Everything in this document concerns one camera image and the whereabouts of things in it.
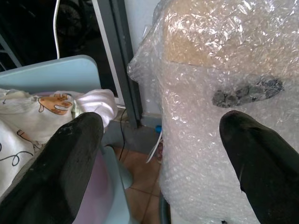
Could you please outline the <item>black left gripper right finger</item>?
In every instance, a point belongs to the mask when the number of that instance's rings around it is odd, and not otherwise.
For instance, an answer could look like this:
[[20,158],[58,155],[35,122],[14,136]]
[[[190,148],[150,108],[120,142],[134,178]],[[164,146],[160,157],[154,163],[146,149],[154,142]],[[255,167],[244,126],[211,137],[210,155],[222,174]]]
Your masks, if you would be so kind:
[[222,116],[220,136],[258,221],[297,224],[298,152],[277,132],[240,111]]

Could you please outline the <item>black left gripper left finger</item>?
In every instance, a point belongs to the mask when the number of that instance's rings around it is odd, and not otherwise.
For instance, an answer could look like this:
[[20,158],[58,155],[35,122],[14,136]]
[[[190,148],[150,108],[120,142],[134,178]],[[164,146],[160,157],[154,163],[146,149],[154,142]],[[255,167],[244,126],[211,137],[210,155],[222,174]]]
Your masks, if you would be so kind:
[[0,198],[3,224],[71,224],[79,211],[104,133],[94,112],[61,126]]

